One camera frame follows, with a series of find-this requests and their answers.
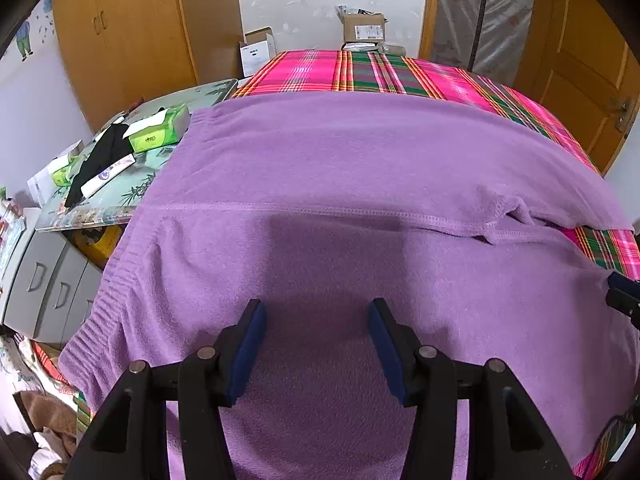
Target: plaid bedsheet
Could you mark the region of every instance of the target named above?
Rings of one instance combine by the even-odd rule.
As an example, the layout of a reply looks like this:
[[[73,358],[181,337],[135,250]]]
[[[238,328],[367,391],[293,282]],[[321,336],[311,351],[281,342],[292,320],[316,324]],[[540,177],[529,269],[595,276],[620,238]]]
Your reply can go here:
[[[389,92],[475,106],[537,131],[597,171],[580,144],[546,108],[485,77],[421,59],[377,52],[283,52],[234,97],[301,91]],[[640,251],[631,231],[560,230],[601,267],[640,279]]]

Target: yellow object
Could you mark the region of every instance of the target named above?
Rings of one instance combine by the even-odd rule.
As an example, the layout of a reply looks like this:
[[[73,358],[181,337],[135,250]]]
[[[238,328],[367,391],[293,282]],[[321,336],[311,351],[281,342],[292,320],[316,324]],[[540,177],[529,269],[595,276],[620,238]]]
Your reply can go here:
[[[121,236],[122,227],[119,225],[99,229],[78,229],[73,233],[76,247],[101,269],[104,269]]]

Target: wooden door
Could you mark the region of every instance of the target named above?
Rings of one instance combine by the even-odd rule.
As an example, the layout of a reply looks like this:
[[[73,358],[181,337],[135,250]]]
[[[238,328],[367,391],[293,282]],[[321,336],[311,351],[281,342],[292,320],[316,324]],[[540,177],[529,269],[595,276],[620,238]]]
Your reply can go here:
[[[638,111],[640,66],[596,0],[535,0],[514,88],[555,114],[605,173]]]
[[[124,107],[118,77],[110,66],[95,0],[52,0],[66,73],[94,132]]]
[[[177,0],[96,0],[130,103],[195,85]]]

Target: wooden wardrobe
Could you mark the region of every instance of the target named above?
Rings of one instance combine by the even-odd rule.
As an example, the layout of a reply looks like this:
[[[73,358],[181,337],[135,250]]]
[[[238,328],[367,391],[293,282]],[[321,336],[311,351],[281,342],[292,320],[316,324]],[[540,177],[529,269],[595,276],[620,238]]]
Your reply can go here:
[[[94,131],[140,98],[241,75],[238,0],[53,0],[53,14]]]

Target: wardrobe door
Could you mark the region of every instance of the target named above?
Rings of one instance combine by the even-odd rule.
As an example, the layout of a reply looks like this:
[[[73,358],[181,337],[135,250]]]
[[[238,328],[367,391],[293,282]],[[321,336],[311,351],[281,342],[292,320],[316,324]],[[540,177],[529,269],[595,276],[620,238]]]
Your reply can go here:
[[[53,0],[53,15],[66,74],[96,132],[125,101],[107,56],[95,0]]]
[[[150,100],[195,85],[177,0],[96,0],[125,95]]]

